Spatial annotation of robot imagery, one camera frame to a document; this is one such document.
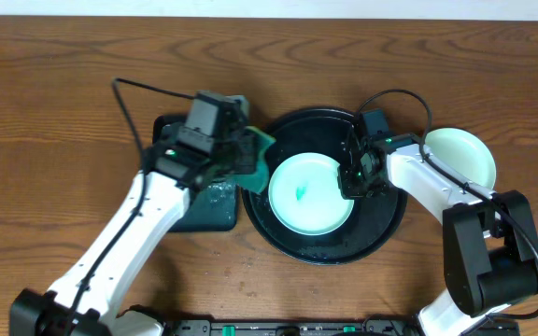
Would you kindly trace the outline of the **green yellow sponge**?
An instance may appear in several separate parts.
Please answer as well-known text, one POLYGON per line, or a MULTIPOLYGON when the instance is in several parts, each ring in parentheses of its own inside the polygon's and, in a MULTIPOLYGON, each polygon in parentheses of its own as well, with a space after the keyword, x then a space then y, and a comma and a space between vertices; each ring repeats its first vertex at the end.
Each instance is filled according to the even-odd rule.
POLYGON ((253 140, 254 172, 234 175, 234 181, 238 187, 260 194, 267 188, 270 180, 270 170, 265 154, 268 148, 276 142, 276 139, 254 126, 246 127, 246 135, 251 135, 253 140))

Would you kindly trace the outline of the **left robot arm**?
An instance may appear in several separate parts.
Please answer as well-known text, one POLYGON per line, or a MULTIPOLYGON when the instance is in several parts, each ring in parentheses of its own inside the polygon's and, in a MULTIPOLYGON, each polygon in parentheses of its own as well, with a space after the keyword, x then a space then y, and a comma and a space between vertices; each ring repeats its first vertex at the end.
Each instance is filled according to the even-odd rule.
POLYGON ((263 155, 272 138, 248 123, 242 95, 198 91, 142 159, 119 210, 87 252, 44 294, 23 290, 9 310, 12 335, 162 335, 166 324, 120 307, 149 256, 210 184, 267 187, 263 155))

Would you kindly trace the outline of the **mint green plate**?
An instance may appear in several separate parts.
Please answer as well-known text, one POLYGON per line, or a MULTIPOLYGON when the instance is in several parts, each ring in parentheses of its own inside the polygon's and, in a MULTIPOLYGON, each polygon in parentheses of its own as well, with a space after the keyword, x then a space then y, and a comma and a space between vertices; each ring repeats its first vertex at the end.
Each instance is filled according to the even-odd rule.
POLYGON ((460 174, 483 187, 494 188, 496 163, 477 136, 458 128, 441 128, 429 132, 425 144, 438 159, 460 174))
POLYGON ((352 213, 354 202, 338 185, 339 163, 306 152, 280 163, 268 186, 268 200, 278 221, 291 231, 318 236, 335 231, 352 213))

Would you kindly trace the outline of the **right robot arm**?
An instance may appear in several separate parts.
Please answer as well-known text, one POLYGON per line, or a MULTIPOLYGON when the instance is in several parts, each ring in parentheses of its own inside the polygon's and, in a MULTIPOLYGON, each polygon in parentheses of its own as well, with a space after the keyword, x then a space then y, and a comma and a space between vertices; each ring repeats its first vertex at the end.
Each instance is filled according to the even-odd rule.
POLYGON ((523 194, 476 184, 413 134, 352 133, 344 145, 345 198, 399 189, 442 225, 446 289, 418 313, 422 334, 466 335, 495 319, 538 317, 538 235, 523 194))

